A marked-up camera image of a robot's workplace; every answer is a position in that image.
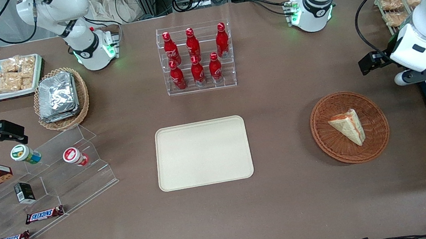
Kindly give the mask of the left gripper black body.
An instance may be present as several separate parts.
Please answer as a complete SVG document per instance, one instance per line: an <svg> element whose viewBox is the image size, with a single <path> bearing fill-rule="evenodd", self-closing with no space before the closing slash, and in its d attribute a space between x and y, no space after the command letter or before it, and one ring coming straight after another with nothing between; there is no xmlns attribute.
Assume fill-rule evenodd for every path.
<svg viewBox="0 0 426 239"><path fill-rule="evenodd" d="M393 63L395 61L391 60L390 56L395 52L400 44L399 33L395 33L387 42L387 46L384 50L379 51L379 54L382 56L382 59L386 63Z"/></svg>

